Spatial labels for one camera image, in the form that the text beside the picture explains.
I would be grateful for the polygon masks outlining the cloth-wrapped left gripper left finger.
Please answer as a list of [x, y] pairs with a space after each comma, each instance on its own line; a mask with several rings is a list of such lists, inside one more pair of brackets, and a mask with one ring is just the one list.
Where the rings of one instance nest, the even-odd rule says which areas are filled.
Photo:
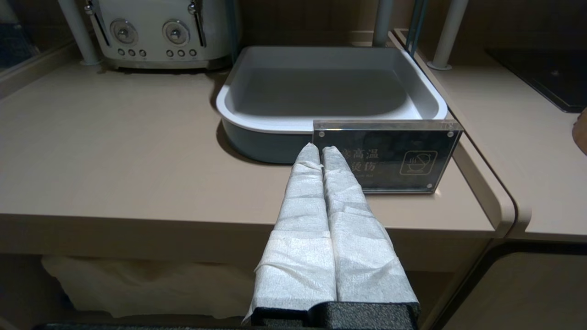
[[247, 320], [258, 308], [306, 311], [336, 299], [335, 261], [317, 147], [292, 166], [276, 223], [255, 268]]

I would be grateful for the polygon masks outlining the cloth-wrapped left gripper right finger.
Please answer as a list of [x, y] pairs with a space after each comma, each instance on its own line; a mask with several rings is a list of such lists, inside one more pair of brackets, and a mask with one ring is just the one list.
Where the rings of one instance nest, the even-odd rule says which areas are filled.
[[387, 230], [376, 219], [342, 153], [322, 151], [339, 301], [417, 303]]

